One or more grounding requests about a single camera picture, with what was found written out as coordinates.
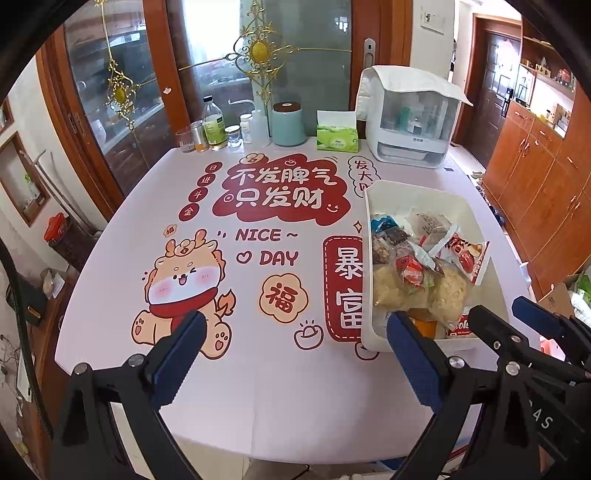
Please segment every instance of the gold decorative ornament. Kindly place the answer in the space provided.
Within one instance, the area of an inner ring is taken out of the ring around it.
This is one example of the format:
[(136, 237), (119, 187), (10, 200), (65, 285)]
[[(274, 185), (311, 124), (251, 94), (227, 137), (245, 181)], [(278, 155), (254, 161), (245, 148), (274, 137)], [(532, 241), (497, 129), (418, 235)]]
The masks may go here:
[(107, 0), (95, 0), (95, 5), (100, 7), (100, 13), (103, 20), (103, 30), (105, 31), (105, 41), (107, 42), (107, 52), (109, 53), (109, 66), (107, 70), (109, 76), (109, 86), (107, 87), (107, 101), (105, 105), (111, 107), (113, 111), (123, 120), (125, 120), (129, 130), (133, 131), (135, 122), (131, 119), (131, 114), (135, 109), (135, 96), (138, 89), (143, 85), (134, 83), (122, 70), (118, 70), (118, 64), (111, 53), (109, 45), (109, 33), (105, 21), (105, 7), (103, 4)]
[(286, 64), (288, 55), (301, 50), (351, 53), (350, 50), (338, 48), (298, 48), (293, 45), (284, 45), (283, 36), (273, 28), (273, 22), (266, 22), (265, 9), (256, 0), (252, 2), (246, 16), (252, 17), (251, 22), (242, 28), (240, 36), (234, 43), (233, 52), (226, 55), (224, 59), (233, 61), (238, 70), (260, 87), (256, 94), (261, 97), (265, 106), (273, 94), (271, 82), (277, 78), (277, 74)]

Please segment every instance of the tissue box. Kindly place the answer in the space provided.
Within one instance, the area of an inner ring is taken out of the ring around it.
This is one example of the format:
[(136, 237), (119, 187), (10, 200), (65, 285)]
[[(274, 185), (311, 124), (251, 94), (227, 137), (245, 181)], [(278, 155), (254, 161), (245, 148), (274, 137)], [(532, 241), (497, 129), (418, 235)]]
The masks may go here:
[(359, 135), (355, 112), (318, 110), (316, 136), (318, 150), (357, 153), (359, 151)]

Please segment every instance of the red scarf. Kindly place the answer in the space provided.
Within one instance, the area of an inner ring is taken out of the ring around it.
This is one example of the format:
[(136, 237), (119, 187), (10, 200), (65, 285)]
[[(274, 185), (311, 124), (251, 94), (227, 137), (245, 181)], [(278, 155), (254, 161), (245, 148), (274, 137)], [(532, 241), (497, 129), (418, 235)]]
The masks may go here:
[(186, 314), (193, 310), (199, 310), (211, 302), (217, 295), (217, 287), (212, 287), (199, 295), (189, 299), (174, 301), (171, 303), (159, 303), (150, 305), (150, 312), (162, 319), (172, 318), (170, 331), (174, 329), (183, 321)]

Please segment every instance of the white plastic basket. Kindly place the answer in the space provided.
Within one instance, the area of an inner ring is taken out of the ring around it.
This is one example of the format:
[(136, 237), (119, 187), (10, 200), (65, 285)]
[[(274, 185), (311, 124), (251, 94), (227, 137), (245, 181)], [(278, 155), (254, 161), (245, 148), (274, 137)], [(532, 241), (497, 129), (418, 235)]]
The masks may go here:
[[(363, 255), (363, 323), (361, 326), (361, 342), (363, 346), (374, 352), (391, 352), (388, 340), (375, 331), (372, 322), (374, 279), (372, 272), (371, 216), (386, 213), (391, 215), (400, 226), (411, 232), (406, 218), (413, 210), (427, 213), (440, 213), (451, 223), (460, 226), (462, 236), (470, 242), (479, 243), (487, 240), (476, 221), (470, 204), (458, 195), (441, 190), (417, 187), (395, 181), (378, 180), (365, 190), (367, 212), (367, 228), (365, 229), (365, 254)], [(503, 298), (499, 277), (496, 273), (494, 259), (491, 258), (482, 279), (482, 284), (474, 286), (467, 301), (468, 307), (484, 305), (493, 313), (509, 322), (509, 313)], [(436, 340), (446, 355), (476, 348), (482, 341), (478, 338), (453, 338)]]

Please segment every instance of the door handle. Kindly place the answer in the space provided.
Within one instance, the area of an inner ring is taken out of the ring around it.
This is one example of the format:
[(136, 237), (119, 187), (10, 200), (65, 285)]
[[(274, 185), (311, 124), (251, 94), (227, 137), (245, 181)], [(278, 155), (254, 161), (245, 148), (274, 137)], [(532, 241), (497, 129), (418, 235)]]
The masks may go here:
[(540, 135), (543, 135), (543, 136), (544, 136), (544, 137), (546, 137), (546, 138), (547, 138), (549, 141), (551, 141), (551, 142), (552, 142), (552, 139), (551, 139), (551, 138), (550, 138), (548, 135), (546, 135), (544, 132), (542, 132), (542, 130), (540, 130)]
[(86, 132), (84, 131), (84, 128), (82, 127), (82, 121), (80, 120), (80, 115), (78, 115), (78, 113), (74, 113), (74, 118), (76, 119), (76, 123), (78, 124), (78, 129), (80, 130), (80, 134), (82, 135), (82, 137), (85, 137)]
[(375, 40), (366, 38), (363, 42), (363, 68), (368, 69), (375, 63)]
[(573, 209), (573, 213), (570, 214), (570, 217), (574, 217), (574, 213), (579, 210), (579, 207), (581, 206), (581, 202), (577, 203), (577, 206)]

